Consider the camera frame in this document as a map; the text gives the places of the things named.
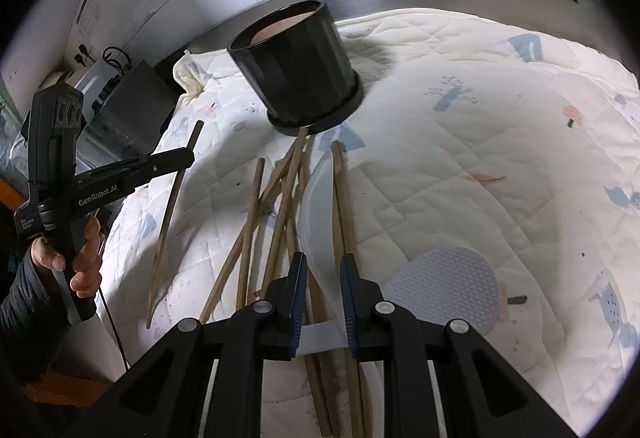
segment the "black cup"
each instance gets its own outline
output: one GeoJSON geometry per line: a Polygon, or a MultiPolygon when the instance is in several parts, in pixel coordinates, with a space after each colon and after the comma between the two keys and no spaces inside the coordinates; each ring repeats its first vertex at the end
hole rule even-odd
{"type": "Polygon", "coordinates": [[[323,2],[302,1],[263,17],[228,52],[284,134],[337,126],[362,101],[360,78],[323,2]]]}

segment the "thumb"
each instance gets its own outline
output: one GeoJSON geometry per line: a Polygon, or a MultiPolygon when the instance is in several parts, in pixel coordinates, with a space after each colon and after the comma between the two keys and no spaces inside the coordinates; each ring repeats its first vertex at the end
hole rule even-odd
{"type": "Polygon", "coordinates": [[[45,243],[44,238],[38,238],[31,243],[31,261],[33,264],[58,272],[65,269],[65,258],[45,243]]]}

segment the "white quilted fabric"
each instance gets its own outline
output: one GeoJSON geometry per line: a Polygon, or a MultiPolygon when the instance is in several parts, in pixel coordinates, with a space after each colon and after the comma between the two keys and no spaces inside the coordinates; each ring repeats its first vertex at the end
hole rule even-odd
{"type": "MultiPolygon", "coordinates": [[[[479,252],[504,299],[526,296],[501,303],[486,337],[586,433],[638,348],[635,77],[593,49],[465,14],[396,10],[338,29],[366,97],[345,124],[316,136],[312,162],[336,138],[348,151],[363,276],[385,284],[438,246],[479,252]]],[[[269,125],[226,52],[187,54],[175,76],[190,94],[157,151],[185,145],[196,120],[205,127],[172,219],[151,330],[148,273],[173,176],[125,201],[104,256],[103,289],[130,361],[199,315],[244,223],[255,159],[267,159],[268,176],[292,141],[269,125]]],[[[271,227],[265,216],[257,248],[271,227]]],[[[236,273],[215,319],[234,310],[236,273]]],[[[343,374],[337,383],[349,436],[343,374]]],[[[299,359],[269,364],[263,401],[266,436],[319,436],[299,359]]]]}

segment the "silver bolt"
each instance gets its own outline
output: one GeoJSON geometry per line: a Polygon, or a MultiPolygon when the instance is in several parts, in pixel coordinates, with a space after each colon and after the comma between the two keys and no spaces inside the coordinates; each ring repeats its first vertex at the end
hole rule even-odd
{"type": "Polygon", "coordinates": [[[469,323],[462,319],[453,319],[449,323],[449,328],[451,328],[451,331],[454,333],[464,334],[469,331],[469,323]]]}
{"type": "Polygon", "coordinates": [[[262,300],[254,303],[254,312],[256,313],[269,313],[271,310],[273,310],[273,304],[269,301],[262,300]]]}
{"type": "Polygon", "coordinates": [[[189,317],[187,319],[182,319],[178,323],[178,329],[182,333],[193,332],[194,329],[196,329],[197,327],[198,327],[198,321],[196,319],[191,318],[191,317],[189,317]]]}
{"type": "Polygon", "coordinates": [[[389,315],[393,313],[395,309],[394,304],[389,301],[380,301],[376,304],[376,312],[382,313],[383,315],[389,315]]]}

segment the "finger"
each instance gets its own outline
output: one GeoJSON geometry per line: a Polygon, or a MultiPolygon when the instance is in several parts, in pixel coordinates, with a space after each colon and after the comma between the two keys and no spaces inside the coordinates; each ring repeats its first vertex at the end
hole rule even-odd
{"type": "Polygon", "coordinates": [[[98,258],[96,266],[92,266],[88,268],[84,272],[78,272],[75,274],[71,281],[69,282],[69,286],[71,290],[75,292],[79,292],[82,290],[86,290],[89,288],[95,281],[95,278],[100,274],[100,265],[102,264],[102,260],[98,258]]]}
{"type": "Polygon", "coordinates": [[[78,292],[78,297],[80,299],[84,299],[87,297],[93,297],[95,293],[100,288],[100,283],[102,282],[102,276],[98,274],[98,277],[95,278],[94,282],[91,283],[87,288],[78,292]]]}
{"type": "Polygon", "coordinates": [[[84,272],[95,264],[100,249],[100,234],[95,234],[90,240],[86,240],[80,251],[74,258],[74,271],[84,272]]]}
{"type": "Polygon", "coordinates": [[[62,272],[65,269],[65,258],[45,243],[44,238],[38,238],[31,243],[31,261],[50,270],[62,272]]]}
{"type": "Polygon", "coordinates": [[[100,222],[95,216],[89,216],[84,223],[84,238],[90,240],[100,232],[100,222]]]}

